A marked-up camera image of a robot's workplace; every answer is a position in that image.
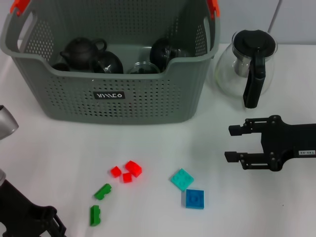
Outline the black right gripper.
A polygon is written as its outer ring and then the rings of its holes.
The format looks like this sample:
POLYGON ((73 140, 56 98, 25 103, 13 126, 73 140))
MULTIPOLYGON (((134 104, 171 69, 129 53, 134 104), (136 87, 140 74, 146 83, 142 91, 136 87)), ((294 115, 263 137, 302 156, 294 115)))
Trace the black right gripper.
POLYGON ((280 116, 247 118, 243 125, 230 125, 231 136, 262 133, 264 153, 225 152, 227 162, 240 162, 244 170, 280 171, 293 158, 316 157, 316 125, 289 125, 280 116))

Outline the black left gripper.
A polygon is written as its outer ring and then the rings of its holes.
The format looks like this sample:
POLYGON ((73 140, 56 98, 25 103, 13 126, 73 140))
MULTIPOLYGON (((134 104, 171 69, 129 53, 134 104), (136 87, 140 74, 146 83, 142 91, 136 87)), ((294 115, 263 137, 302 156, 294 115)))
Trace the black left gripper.
POLYGON ((0 186, 0 222, 5 226, 3 237, 66 237, 66 227, 52 206, 38 206, 29 201, 10 182, 0 186))

